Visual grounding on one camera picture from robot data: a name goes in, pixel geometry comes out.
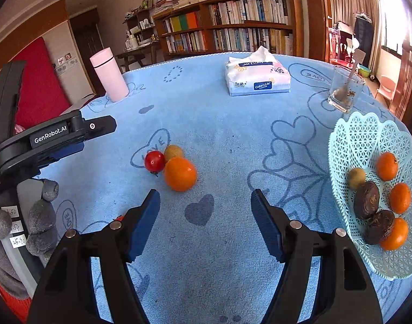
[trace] blue tablecloth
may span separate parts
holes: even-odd
[[[269,255],[250,208],[251,191],[313,230],[341,226],[334,206],[327,144],[343,115],[326,101],[329,64],[276,56],[292,76],[291,92],[230,97],[224,53],[165,62],[123,75],[129,96],[96,99],[86,119],[111,115],[115,133],[87,142],[81,153],[42,170],[57,180],[54,201],[61,237],[66,228],[100,230],[150,189],[161,208],[143,254],[129,264],[152,324],[259,323],[283,268]],[[356,110],[404,125],[367,88]],[[148,149],[181,146],[198,169],[194,188],[177,193],[143,167]],[[300,320],[310,316],[320,260],[313,259]],[[99,262],[93,283],[102,318],[111,321]],[[384,321],[412,289],[412,276],[387,281],[370,271]]]

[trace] wooden desk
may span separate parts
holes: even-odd
[[[125,72],[129,71],[129,65],[131,63],[138,62],[140,67],[144,66],[149,66],[149,65],[144,65],[142,62],[142,59],[145,58],[145,54],[150,53],[151,58],[152,58],[152,64],[156,64],[156,51],[157,49],[160,48],[160,44],[157,41],[152,42],[151,44],[144,46],[144,47],[138,47],[135,50],[127,51],[124,53],[121,53],[119,55],[116,55],[117,58],[119,59],[124,59],[125,60]]]

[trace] hanging jacket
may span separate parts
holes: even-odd
[[[374,27],[365,18],[357,17],[354,24],[354,34],[359,41],[359,49],[366,53],[362,65],[368,68],[374,40]]]

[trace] glass cup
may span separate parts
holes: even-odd
[[[335,66],[329,97],[327,98],[327,102],[344,113],[351,110],[365,85],[365,80],[354,73],[348,85],[345,86],[349,75],[350,70],[347,68]]]

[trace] tissue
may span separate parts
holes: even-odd
[[[250,56],[229,57],[225,80],[230,96],[290,92],[290,74],[263,46]]]

